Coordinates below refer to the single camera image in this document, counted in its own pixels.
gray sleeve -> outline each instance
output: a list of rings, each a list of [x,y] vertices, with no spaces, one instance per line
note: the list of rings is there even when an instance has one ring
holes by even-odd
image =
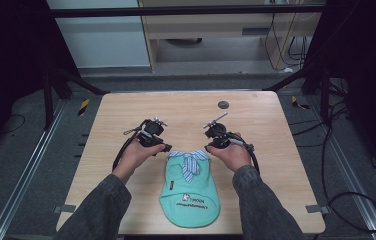
[[[245,240],[304,239],[297,222],[253,166],[238,169],[232,184],[239,197]]]
[[[110,174],[84,199],[54,239],[115,240],[130,201],[128,189]]]

hand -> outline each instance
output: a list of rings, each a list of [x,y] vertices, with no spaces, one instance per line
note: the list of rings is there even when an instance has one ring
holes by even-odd
[[[236,172],[240,167],[251,165],[251,157],[245,147],[231,143],[224,149],[207,146],[211,155],[218,157],[227,168]]]
[[[135,169],[141,166],[142,163],[154,154],[159,153],[165,148],[164,144],[155,145],[152,147],[143,147],[139,140],[135,138],[123,152],[122,158],[117,167],[113,170],[123,183],[126,183]]]

black horizontal bar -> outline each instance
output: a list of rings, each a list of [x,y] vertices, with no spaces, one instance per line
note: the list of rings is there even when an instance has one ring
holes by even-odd
[[[41,15],[54,18],[119,17],[157,15],[201,15],[201,14],[246,14],[246,13],[305,13],[339,10],[344,5],[287,4],[287,5],[226,5],[226,6],[183,6],[183,7],[135,7],[96,9],[52,9],[51,11],[24,11],[25,15]]]

mint green cloth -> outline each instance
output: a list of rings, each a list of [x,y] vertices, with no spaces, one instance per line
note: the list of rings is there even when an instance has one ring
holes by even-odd
[[[184,156],[170,156],[167,160],[159,200],[169,221],[180,227],[207,226],[219,216],[220,201],[210,175],[210,159],[197,160],[197,163],[199,174],[188,183],[182,171]]]

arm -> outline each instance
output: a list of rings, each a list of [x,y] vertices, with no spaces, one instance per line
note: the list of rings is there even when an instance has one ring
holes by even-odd
[[[125,184],[148,157],[164,149],[164,144],[145,148],[134,139],[112,174],[107,176],[64,223],[54,239],[117,238],[120,222],[131,201]]]
[[[294,218],[251,166],[244,147],[231,144],[207,150],[235,173],[232,184],[239,197],[244,239],[304,239]]]

